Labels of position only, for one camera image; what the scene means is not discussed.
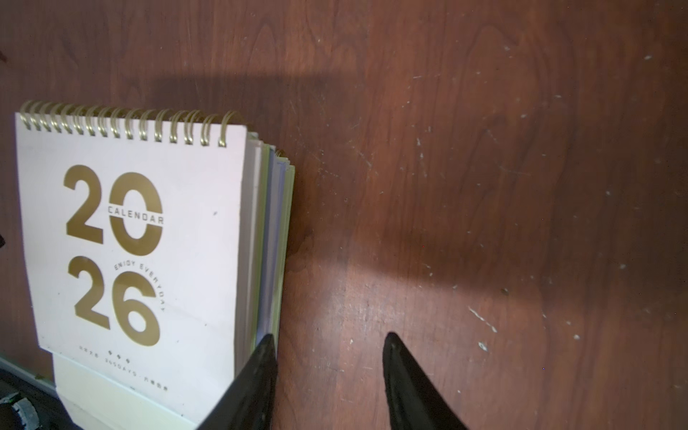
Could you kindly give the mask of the pink 2026 desk calendar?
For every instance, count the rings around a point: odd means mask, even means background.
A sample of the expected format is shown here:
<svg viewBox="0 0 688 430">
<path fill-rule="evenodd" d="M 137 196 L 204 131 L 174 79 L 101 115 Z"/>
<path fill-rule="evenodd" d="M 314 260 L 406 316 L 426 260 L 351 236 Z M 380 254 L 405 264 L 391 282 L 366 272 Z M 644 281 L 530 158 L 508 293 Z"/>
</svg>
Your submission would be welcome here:
<svg viewBox="0 0 688 430">
<path fill-rule="evenodd" d="M 197 425 L 253 337 L 266 151 L 233 114 L 29 101 L 16 116 L 39 345 L 82 419 L 115 390 Z"/>
</svg>

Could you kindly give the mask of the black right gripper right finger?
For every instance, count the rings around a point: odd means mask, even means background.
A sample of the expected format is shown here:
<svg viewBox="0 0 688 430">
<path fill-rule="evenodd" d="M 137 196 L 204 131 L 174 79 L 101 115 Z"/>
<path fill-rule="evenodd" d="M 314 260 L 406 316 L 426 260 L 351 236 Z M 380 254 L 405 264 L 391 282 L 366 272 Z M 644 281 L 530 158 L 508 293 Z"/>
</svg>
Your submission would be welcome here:
<svg viewBox="0 0 688 430">
<path fill-rule="evenodd" d="M 383 379 L 392 429 L 468 429 L 393 331 L 383 345 Z"/>
</svg>

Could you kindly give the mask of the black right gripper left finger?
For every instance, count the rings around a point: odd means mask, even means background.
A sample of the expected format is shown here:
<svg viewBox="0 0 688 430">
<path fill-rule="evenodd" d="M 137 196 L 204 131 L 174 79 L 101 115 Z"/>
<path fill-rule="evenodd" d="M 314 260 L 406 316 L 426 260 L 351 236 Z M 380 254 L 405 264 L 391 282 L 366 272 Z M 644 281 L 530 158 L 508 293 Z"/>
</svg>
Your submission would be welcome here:
<svg viewBox="0 0 688 430">
<path fill-rule="evenodd" d="M 268 333 L 198 429 L 271 429 L 277 379 L 275 340 Z"/>
</svg>

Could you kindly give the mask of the green 2026 desk calendar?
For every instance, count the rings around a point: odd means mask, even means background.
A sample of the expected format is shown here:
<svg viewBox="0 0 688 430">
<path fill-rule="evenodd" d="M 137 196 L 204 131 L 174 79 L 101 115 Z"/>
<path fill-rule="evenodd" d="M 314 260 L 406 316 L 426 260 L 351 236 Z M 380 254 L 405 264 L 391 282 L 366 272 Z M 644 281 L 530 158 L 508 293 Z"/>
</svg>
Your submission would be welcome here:
<svg viewBox="0 0 688 430">
<path fill-rule="evenodd" d="M 290 227 L 290 213 L 293 199 L 293 186 L 295 180 L 295 167 L 285 157 L 278 158 L 278 166 L 281 170 L 281 204 L 279 206 L 279 228 L 277 236 L 277 260 L 275 268 L 275 281 L 272 295 L 272 321 L 271 333 L 274 336 L 275 345 L 279 345 L 279 326 L 281 320 L 281 304 L 283 285 L 285 278 L 286 254 L 288 243 L 288 228 Z"/>
</svg>

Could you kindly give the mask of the purple 2026 calendar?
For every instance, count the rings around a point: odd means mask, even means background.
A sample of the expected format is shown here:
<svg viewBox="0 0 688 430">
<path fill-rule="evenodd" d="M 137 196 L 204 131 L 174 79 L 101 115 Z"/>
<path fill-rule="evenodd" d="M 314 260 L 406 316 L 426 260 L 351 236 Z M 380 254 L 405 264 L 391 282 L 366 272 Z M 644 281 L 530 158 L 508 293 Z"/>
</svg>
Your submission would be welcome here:
<svg viewBox="0 0 688 430">
<path fill-rule="evenodd" d="M 275 281 L 275 268 L 277 260 L 277 236 L 279 228 L 279 216 L 280 216 L 280 188 L 281 188 L 281 170 L 278 166 L 279 156 L 276 154 L 276 150 L 271 146 L 271 161 L 272 161 L 272 182 L 271 182 L 271 194 L 270 194 L 270 210 L 269 210 L 269 223 L 267 224 L 267 244 L 265 247 L 265 257 L 266 261 L 263 264 L 263 274 L 265 275 L 265 281 L 263 283 L 263 295 L 262 295 L 262 305 L 261 305 L 261 320 L 260 320 L 260 331 L 258 340 L 263 338 L 265 334 L 271 332 L 271 321 L 272 321 L 272 295 L 274 289 Z"/>
</svg>

